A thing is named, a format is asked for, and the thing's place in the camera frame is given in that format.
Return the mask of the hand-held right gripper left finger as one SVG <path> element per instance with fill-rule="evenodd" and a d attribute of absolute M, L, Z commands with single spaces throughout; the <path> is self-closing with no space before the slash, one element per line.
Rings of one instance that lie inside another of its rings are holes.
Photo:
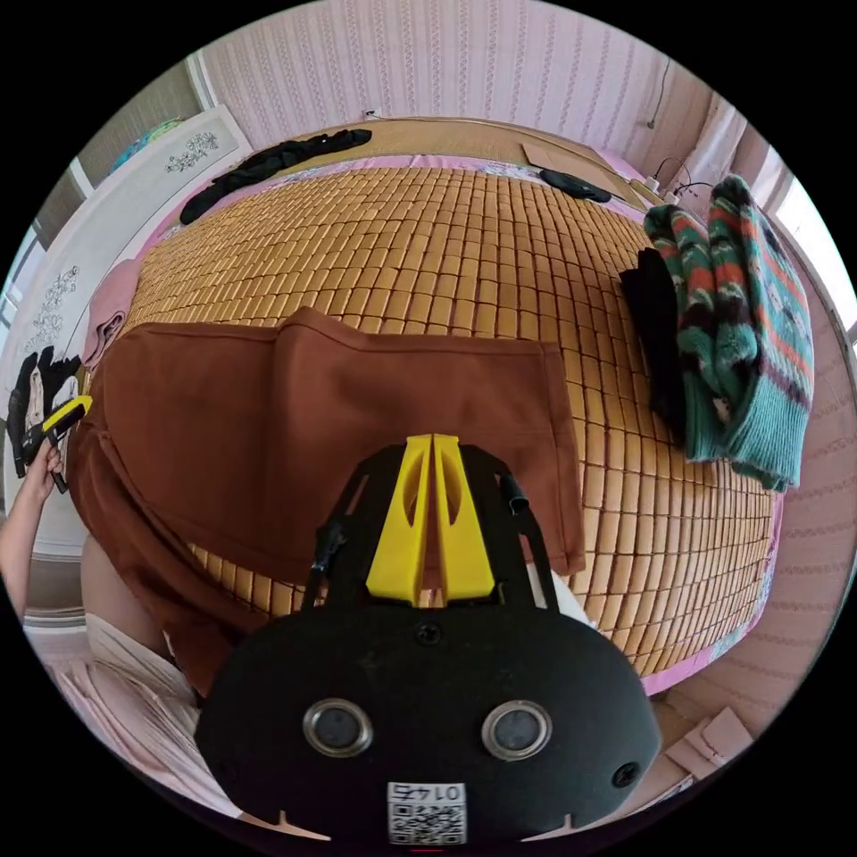
<path fill-rule="evenodd" d="M 366 587 L 377 599 L 420 601 L 429 516 L 432 436 L 408 437 Z"/>

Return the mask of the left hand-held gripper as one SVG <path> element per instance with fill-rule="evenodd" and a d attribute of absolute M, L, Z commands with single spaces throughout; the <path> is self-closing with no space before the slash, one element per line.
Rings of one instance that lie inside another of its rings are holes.
<path fill-rule="evenodd" d="M 56 408 L 47 418 L 26 427 L 26 410 L 9 409 L 9 437 L 18 478 L 24 478 L 42 441 L 47 438 L 59 446 L 60 440 L 90 410 L 92 397 L 78 395 Z"/>

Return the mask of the person's left hand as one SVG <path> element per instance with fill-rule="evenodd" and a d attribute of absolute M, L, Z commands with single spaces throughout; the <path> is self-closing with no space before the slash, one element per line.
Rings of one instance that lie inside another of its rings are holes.
<path fill-rule="evenodd" d="M 62 475 L 62 456 L 58 446 L 45 438 L 29 465 L 21 488 L 25 503 L 41 509 L 55 487 L 57 475 Z"/>

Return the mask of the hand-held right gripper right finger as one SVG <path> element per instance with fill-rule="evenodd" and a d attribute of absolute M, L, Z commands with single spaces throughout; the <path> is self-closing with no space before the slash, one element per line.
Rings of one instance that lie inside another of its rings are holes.
<path fill-rule="evenodd" d="M 433 458 L 444 602 L 487 599 L 494 593 L 495 578 L 458 437 L 435 434 Z"/>

